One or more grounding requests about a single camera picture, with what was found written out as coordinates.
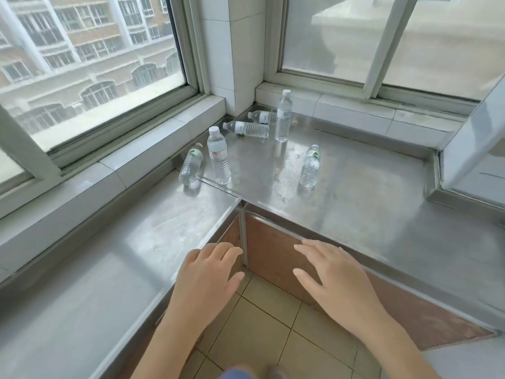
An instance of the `arched window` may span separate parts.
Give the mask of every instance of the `arched window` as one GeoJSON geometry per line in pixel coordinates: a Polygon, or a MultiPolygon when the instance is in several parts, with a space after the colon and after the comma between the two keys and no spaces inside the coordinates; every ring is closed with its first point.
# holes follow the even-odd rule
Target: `arched window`
{"type": "Polygon", "coordinates": [[[167,68],[165,70],[167,76],[176,74],[181,69],[181,63],[179,62],[179,55],[177,52],[172,53],[167,57],[167,68]]]}
{"type": "Polygon", "coordinates": [[[152,84],[160,79],[156,64],[154,63],[140,65],[137,69],[131,72],[131,76],[137,88],[143,88],[144,86],[152,84]]]}
{"type": "Polygon", "coordinates": [[[34,108],[16,116],[16,121],[30,135],[55,126],[70,117],[60,103],[34,108]]]}
{"type": "Polygon", "coordinates": [[[86,108],[93,109],[103,105],[119,95],[116,91],[116,85],[113,81],[104,81],[91,85],[81,93],[82,101],[86,108]]]}

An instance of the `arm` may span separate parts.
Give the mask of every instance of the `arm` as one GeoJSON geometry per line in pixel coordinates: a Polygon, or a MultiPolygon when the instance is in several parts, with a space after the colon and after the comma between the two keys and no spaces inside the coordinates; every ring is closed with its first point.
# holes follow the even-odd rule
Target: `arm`
{"type": "Polygon", "coordinates": [[[244,278],[231,267],[242,249],[210,243],[186,256],[165,316],[131,379],[177,379],[199,335],[219,314],[244,278]]]}
{"type": "Polygon", "coordinates": [[[323,284],[294,269],[302,286],[330,317],[366,344],[391,379],[441,379],[382,307],[367,274],[353,257],[319,241],[303,241],[294,248],[314,265],[323,284]]]}

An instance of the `window sill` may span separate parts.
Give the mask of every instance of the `window sill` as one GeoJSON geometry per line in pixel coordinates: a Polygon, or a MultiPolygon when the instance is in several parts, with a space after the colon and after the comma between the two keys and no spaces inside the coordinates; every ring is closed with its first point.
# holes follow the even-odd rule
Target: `window sill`
{"type": "Polygon", "coordinates": [[[0,282],[225,114],[208,96],[0,220],[0,282]]]}
{"type": "Polygon", "coordinates": [[[283,89],[291,89],[294,113],[436,150],[442,150],[463,125],[460,117],[449,119],[447,114],[432,113],[443,118],[413,113],[267,82],[256,88],[255,101],[276,107],[283,89]]]}

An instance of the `water bottle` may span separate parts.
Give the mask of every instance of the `water bottle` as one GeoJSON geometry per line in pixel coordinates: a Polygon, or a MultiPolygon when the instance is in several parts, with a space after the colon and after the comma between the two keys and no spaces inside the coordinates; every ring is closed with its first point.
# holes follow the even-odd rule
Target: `water bottle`
{"type": "Polygon", "coordinates": [[[286,142],[289,135],[289,127],[291,126],[291,111],[293,110],[293,102],[289,96],[291,90],[285,89],[282,91],[282,100],[277,107],[277,121],[275,123],[275,139],[279,142],[286,142]]]}
{"type": "Polygon", "coordinates": [[[223,129],[251,137],[268,138],[269,127],[256,122],[230,121],[224,122],[223,129]]]}
{"type": "Polygon", "coordinates": [[[201,143],[196,143],[188,152],[184,164],[182,164],[179,174],[179,181],[183,185],[191,186],[196,181],[196,174],[200,170],[201,160],[204,155],[201,153],[203,146],[201,143]]]}
{"type": "Polygon", "coordinates": [[[209,134],[207,147],[209,148],[209,155],[211,156],[212,168],[216,173],[218,184],[227,185],[231,181],[231,172],[230,165],[228,164],[226,140],[219,132],[217,126],[209,127],[209,134]]]}
{"type": "Polygon", "coordinates": [[[319,172],[319,146],[312,145],[305,155],[304,165],[301,168],[300,184],[305,187],[313,187],[317,182],[319,172]]]}
{"type": "Polygon", "coordinates": [[[265,112],[263,110],[256,110],[255,112],[248,112],[249,120],[259,122],[260,124],[270,125],[277,119],[277,114],[274,112],[265,112]]]}

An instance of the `right hand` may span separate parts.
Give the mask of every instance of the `right hand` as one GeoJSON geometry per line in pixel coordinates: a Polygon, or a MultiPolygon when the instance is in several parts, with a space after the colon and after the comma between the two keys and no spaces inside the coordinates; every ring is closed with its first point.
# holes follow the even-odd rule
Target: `right hand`
{"type": "Polygon", "coordinates": [[[316,268],[323,285],[301,269],[293,273],[325,312],[349,332],[363,339],[377,320],[388,317],[361,265],[342,248],[303,240],[295,250],[316,268]]]}

